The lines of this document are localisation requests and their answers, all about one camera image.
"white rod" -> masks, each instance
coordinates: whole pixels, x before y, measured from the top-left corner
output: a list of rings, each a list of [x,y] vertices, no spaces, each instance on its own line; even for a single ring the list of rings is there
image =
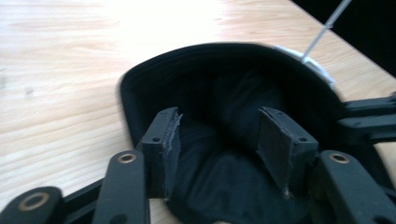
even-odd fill
[[[308,47],[308,49],[305,51],[303,57],[301,58],[301,62],[304,62],[304,59],[308,54],[311,52],[311,50],[314,48],[314,46],[319,42],[319,40],[323,37],[323,35],[326,33],[327,30],[332,29],[332,25],[335,23],[335,21],[338,19],[338,17],[343,13],[343,11],[346,9],[347,5],[352,0],[343,0],[338,8],[334,11],[334,13],[330,16],[330,18],[326,21],[325,25],[323,26],[322,30],[318,34],[318,36],[315,38],[315,40],[311,43],[311,45]]]

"wooden table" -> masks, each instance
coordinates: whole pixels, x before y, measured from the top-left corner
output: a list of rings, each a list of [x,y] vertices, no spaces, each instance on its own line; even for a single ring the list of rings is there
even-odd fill
[[[39,186],[70,194],[131,148],[119,84],[138,63],[214,41],[304,51],[321,28],[287,0],[3,1],[0,15],[0,209]],[[344,100],[396,91],[393,77],[333,33],[310,56]],[[395,148],[380,149],[394,180]],[[151,213],[152,223],[176,222],[160,201]]]

